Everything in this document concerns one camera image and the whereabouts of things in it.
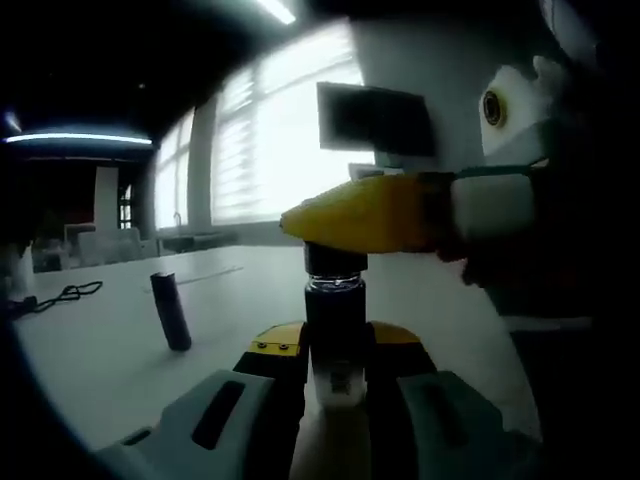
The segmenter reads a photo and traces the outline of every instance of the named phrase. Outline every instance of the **white table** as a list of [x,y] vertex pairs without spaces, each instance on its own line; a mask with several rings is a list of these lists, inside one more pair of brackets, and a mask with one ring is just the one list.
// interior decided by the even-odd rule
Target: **white table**
[[[179,287],[193,347],[166,344],[149,275],[177,279],[238,271]],[[90,449],[159,419],[162,409],[216,369],[231,369],[253,337],[303,320],[306,283],[298,247],[228,247],[36,275],[41,299],[64,286],[104,281],[95,295],[16,323],[53,404]],[[428,255],[369,257],[367,315],[409,328],[441,370],[452,370],[500,408],[507,428],[540,437],[537,411],[505,325],[484,291],[466,287],[455,265]],[[308,386],[302,432],[318,414]],[[301,439],[299,446],[304,449]]]

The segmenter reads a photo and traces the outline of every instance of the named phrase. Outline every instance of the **jar lid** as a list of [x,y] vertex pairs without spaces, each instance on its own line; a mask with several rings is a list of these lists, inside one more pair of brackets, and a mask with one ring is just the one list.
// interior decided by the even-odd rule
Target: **jar lid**
[[305,242],[304,266],[309,275],[340,276],[366,270],[369,264],[366,254]]

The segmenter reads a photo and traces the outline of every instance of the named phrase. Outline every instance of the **window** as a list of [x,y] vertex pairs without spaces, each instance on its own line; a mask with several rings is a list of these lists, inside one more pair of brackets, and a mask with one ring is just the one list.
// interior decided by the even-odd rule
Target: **window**
[[325,27],[227,79],[211,163],[214,225],[276,220],[349,180],[373,152],[320,149],[316,83],[362,85],[347,22]]
[[162,140],[155,161],[154,207],[156,229],[179,227],[189,221],[187,184],[191,111]]
[[124,191],[124,195],[120,197],[120,229],[131,228],[131,185]]

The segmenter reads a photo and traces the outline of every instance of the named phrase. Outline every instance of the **ceiling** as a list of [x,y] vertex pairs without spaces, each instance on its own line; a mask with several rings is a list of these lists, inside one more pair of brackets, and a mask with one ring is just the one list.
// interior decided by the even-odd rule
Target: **ceiling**
[[[389,15],[413,3],[382,10],[370,0],[280,1],[298,17],[293,24],[255,0],[14,2],[3,12],[12,27],[2,34],[0,112],[14,112],[25,132],[97,125],[155,140],[256,53],[333,16]],[[15,134],[0,125],[3,137]]]

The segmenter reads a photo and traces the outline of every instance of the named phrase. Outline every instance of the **black cylinder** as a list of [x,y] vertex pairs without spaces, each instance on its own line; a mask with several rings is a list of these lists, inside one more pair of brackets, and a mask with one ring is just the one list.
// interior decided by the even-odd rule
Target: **black cylinder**
[[187,322],[184,320],[180,295],[173,273],[165,275],[155,273],[151,275],[151,288],[153,298],[156,301],[158,316],[162,324],[164,336],[169,348],[174,351],[184,352],[191,348],[191,336]]

